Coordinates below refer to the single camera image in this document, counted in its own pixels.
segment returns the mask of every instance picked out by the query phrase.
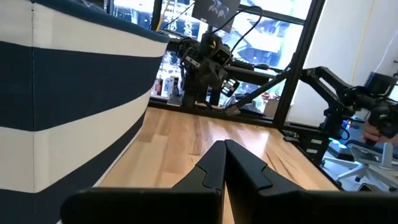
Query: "striped fabric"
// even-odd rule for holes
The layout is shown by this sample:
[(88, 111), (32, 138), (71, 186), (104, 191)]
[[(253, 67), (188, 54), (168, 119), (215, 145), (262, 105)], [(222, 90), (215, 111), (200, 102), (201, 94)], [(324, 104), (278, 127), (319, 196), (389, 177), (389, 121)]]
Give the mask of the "striped fabric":
[(104, 175), (142, 126), (168, 41), (73, 1), (0, 1), (0, 223), (56, 223)]

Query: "office chair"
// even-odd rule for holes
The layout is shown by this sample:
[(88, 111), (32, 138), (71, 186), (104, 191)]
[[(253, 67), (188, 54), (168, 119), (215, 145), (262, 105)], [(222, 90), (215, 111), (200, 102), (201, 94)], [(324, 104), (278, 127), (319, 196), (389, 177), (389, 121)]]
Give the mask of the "office chair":
[(391, 192), (397, 190), (398, 179), (395, 178), (394, 172), (398, 173), (398, 149), (394, 149), (391, 143), (385, 143), (384, 147), (368, 146), (353, 139), (345, 145), (354, 157), (353, 162), (326, 156), (322, 160), (322, 166), (326, 161), (330, 161), (350, 169), (336, 178), (338, 184), (341, 185), (340, 180), (344, 178), (356, 176), (355, 181), (359, 182), (365, 176), (373, 184), (387, 185)]

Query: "monitor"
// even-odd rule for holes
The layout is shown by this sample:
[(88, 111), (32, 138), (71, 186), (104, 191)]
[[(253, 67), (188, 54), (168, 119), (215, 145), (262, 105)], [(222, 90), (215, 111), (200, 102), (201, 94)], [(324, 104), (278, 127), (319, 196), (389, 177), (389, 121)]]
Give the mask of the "monitor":
[[(225, 22), (233, 17), (239, 8), (240, 0), (200, 0), (195, 1), (192, 17), (206, 22), (207, 24), (220, 28)], [(233, 19), (225, 25), (222, 30), (231, 32)]]

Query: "hand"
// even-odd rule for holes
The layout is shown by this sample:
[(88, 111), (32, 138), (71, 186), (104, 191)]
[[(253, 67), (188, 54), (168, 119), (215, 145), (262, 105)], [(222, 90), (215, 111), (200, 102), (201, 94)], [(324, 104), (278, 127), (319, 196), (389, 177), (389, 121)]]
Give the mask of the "hand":
[(381, 136), (379, 130), (374, 126), (371, 126), (368, 122), (365, 123), (363, 139), (375, 142), (391, 142), (394, 146), (398, 146), (398, 135), (395, 135), (392, 139)]

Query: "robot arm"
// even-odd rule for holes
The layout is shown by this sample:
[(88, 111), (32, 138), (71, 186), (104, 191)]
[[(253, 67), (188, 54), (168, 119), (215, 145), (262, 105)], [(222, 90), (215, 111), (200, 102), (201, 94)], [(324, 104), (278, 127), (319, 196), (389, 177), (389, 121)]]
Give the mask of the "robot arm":
[[(335, 93), (320, 81), (321, 78), (335, 90)], [(300, 80), (309, 84), (329, 104), (329, 108), (324, 111), (326, 119), (320, 125), (320, 129), (332, 138), (340, 139), (343, 120), (350, 119), (355, 111), (363, 108), (371, 112), (368, 122), (377, 127), (381, 135), (392, 138), (397, 134), (397, 102), (386, 98), (386, 94), (380, 94), (390, 91), (397, 82), (396, 78), (371, 73), (365, 86), (351, 86), (328, 68), (317, 67), (303, 70)]]

